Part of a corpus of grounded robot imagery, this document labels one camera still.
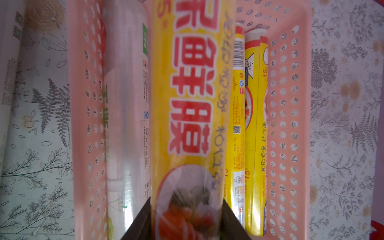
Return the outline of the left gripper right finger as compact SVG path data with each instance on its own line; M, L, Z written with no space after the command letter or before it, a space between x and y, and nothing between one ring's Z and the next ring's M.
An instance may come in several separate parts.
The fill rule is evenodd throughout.
M223 200L222 220L220 228L221 240L251 240L246 230L234 215L228 203Z

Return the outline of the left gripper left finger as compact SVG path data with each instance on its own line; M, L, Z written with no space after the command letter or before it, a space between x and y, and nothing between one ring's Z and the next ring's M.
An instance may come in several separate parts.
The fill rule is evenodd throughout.
M149 198L121 240L152 239L151 198Z

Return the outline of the yellow wrap roll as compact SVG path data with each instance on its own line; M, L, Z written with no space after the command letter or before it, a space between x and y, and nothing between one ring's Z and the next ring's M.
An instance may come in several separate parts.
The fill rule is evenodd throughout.
M217 240L224 201L236 1L154 1L155 240Z
M236 24L224 198L245 226L245 30Z
M267 230L267 31L249 30L245 38L245 228L248 234L262 237Z

